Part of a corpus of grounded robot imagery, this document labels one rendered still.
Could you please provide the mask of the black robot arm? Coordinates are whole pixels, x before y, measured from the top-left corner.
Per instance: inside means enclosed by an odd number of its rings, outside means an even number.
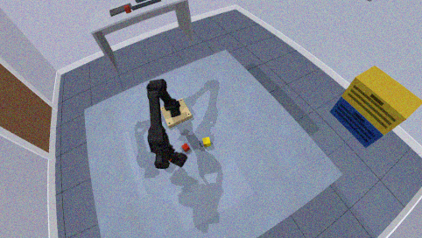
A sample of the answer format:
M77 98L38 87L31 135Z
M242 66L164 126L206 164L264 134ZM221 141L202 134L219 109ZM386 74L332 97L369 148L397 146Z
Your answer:
M180 116L179 101L172 98L166 91L167 85L164 79L150 80L147 85L147 97L150 105L151 127L148 130L148 143L151 153L156 153L155 167L166 169L169 167L169 150L171 145L169 137L162 125L160 100L164 102L166 111L171 111L171 117ZM153 147L156 145L156 147Z

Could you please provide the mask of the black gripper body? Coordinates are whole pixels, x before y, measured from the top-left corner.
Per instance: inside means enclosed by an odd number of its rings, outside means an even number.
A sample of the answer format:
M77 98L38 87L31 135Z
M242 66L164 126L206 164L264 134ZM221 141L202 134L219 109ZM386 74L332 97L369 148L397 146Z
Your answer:
M177 166L179 166L179 167L184 166L186 159L187 159L186 154L184 154L182 152L175 151L175 149L173 148L172 145L171 145L171 149L168 152L169 152L169 157L174 160L174 163Z

